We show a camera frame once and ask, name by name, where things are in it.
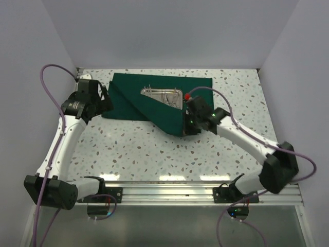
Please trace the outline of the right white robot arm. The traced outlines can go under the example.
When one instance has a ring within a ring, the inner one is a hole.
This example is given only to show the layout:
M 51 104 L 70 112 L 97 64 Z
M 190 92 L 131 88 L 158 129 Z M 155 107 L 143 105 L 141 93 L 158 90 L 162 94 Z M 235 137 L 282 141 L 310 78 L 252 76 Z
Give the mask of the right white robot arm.
M 235 202 L 241 202 L 247 195 L 258 190 L 279 194 L 298 173 L 294 148 L 288 142 L 277 144 L 244 129 L 231 111 L 212 109 L 201 96 L 185 95 L 188 123 L 196 129 L 212 132 L 232 141 L 249 153 L 261 166 L 259 172 L 240 174 L 229 185 L 219 189 L 219 194 Z

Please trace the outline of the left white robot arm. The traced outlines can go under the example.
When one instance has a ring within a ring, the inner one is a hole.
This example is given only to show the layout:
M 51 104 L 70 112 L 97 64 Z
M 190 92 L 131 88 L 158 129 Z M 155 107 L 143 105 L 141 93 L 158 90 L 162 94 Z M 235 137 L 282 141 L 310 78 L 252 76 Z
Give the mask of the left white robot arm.
M 57 131 L 43 163 L 35 175 L 24 179 L 24 187 L 36 205 L 70 210 L 85 197 L 95 202 L 106 198 L 104 179 L 86 176 L 70 182 L 68 171 L 88 122 L 113 108 L 106 87 L 99 81 L 78 81 L 78 89 L 60 107 Z

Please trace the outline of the green surgical cloth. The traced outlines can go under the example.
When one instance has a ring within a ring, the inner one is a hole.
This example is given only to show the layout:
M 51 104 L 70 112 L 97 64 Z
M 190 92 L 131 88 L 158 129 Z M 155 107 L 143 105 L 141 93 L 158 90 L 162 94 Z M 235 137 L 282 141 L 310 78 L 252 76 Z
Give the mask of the green surgical cloth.
M 211 78 L 173 77 L 143 74 L 115 73 L 108 86 L 108 94 L 114 105 L 104 112 L 103 118 L 119 120 L 151 121 L 167 134 L 182 137 L 186 107 L 172 108 L 159 101 L 141 95 L 144 87 L 155 89 L 179 89 L 183 95 L 198 86 L 212 87 Z

